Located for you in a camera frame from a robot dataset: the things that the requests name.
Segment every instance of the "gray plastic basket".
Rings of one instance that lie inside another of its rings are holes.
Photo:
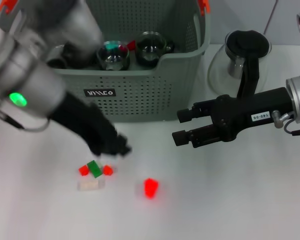
[[[27,5],[19,0],[10,14],[0,12],[0,27],[8,32],[19,11],[27,22]],[[106,40],[133,41],[157,31],[176,44],[177,53],[164,55],[156,68],[135,63],[128,71],[56,69],[68,90],[85,103],[96,103],[114,122],[175,120],[188,107],[201,55],[210,43],[210,14],[201,15],[198,0],[87,0]],[[116,96],[86,96],[84,90],[115,89]]]

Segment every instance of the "basket handle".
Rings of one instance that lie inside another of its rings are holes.
[[[211,17],[210,17],[210,4],[209,0],[197,0],[198,12],[194,14],[193,21],[196,32],[196,39],[198,43],[198,50],[201,51],[202,55],[205,54],[206,49],[210,44],[211,39]],[[202,43],[202,31],[201,26],[204,26],[204,39]]]
[[[8,33],[11,30],[16,16],[19,12],[21,12],[21,21],[15,29],[15,32],[19,32],[26,21],[25,11],[21,6],[22,1],[14,1],[13,5],[6,5],[6,2],[7,1],[3,0],[3,2],[0,5],[0,28]]]

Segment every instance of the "white table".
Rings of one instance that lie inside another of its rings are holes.
[[[191,104],[216,97],[204,76],[219,47],[202,60]],[[269,68],[266,90],[285,86],[300,75],[300,46],[273,46]],[[0,122],[0,240],[300,240],[300,137],[269,124],[229,143],[175,146],[172,132],[210,123],[116,124],[133,153],[98,159],[118,173],[79,192],[77,169],[94,159],[79,137],[56,123],[31,134]],[[154,200],[137,191],[147,177],[160,181]]]

